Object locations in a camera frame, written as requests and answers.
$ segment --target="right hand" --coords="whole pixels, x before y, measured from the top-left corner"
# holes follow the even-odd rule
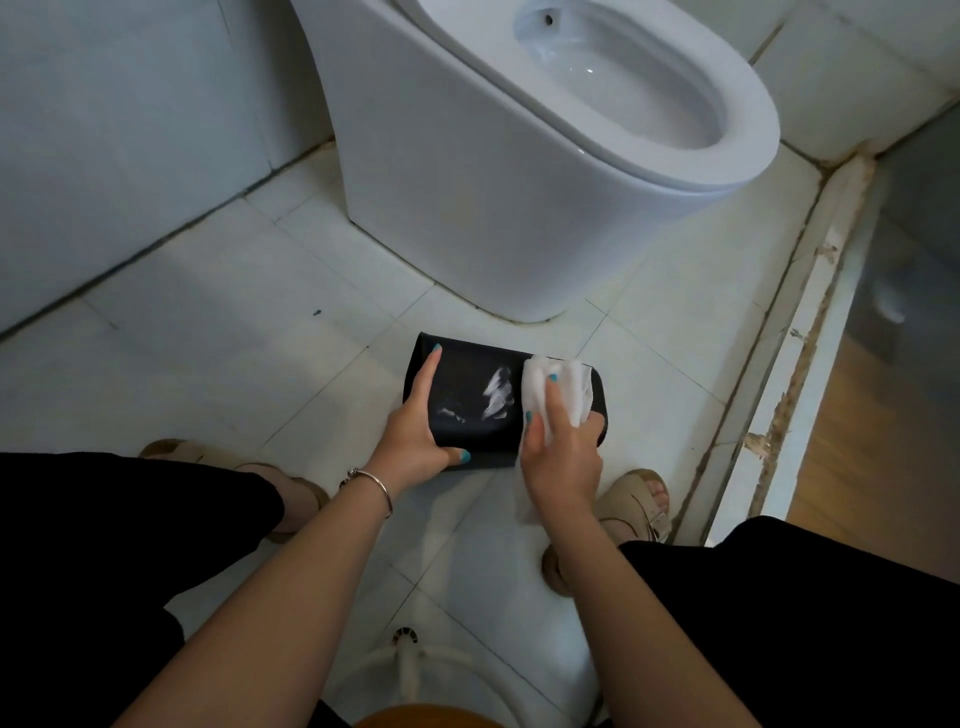
[[[546,414],[553,441],[544,443],[543,418],[538,412],[527,425],[520,452],[520,468],[530,499],[544,522],[577,511],[590,513],[603,470],[603,459],[597,452],[603,415],[590,412],[582,425],[571,425],[560,386],[550,379],[546,381]]]

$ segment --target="white cream smear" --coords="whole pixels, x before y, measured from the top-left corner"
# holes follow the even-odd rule
[[[488,398],[488,403],[480,419],[486,420],[488,417],[493,417],[495,420],[503,420],[507,416],[507,406],[514,403],[510,369],[507,367],[497,369],[490,378],[483,395]]]

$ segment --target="white tissue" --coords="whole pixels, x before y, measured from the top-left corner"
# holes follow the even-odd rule
[[[593,406],[593,384],[590,380],[592,369],[583,362],[575,359],[551,359],[546,356],[534,356],[523,364],[523,378],[520,383],[520,400],[523,403],[523,413],[537,413],[543,417],[546,442],[553,440],[550,430],[550,421],[546,415],[546,379],[550,375],[557,375],[557,384],[560,386],[561,399],[564,401],[570,424],[580,426],[587,421],[590,408]],[[526,425],[523,436],[526,437]],[[516,496],[516,519],[521,523],[540,523],[537,510],[527,494],[526,484],[523,482],[523,471],[520,469],[520,456],[516,456],[516,471],[514,477],[514,493]]]

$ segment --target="wall tile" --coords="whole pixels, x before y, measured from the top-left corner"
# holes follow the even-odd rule
[[[827,4],[932,73],[960,89],[960,3],[957,0],[826,0]]]
[[[797,0],[673,0],[749,60]]]
[[[0,74],[0,329],[270,171],[216,2]]]
[[[195,10],[209,0],[5,0],[0,68],[100,45]]]
[[[333,135],[310,46],[289,0],[220,0],[277,169]]]
[[[927,74],[814,5],[790,14],[756,72],[780,111],[783,138],[824,160],[866,140],[882,151],[950,98]]]

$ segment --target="white toilet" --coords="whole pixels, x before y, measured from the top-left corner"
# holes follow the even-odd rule
[[[669,0],[293,0],[350,219],[520,322],[762,172],[777,110]]]

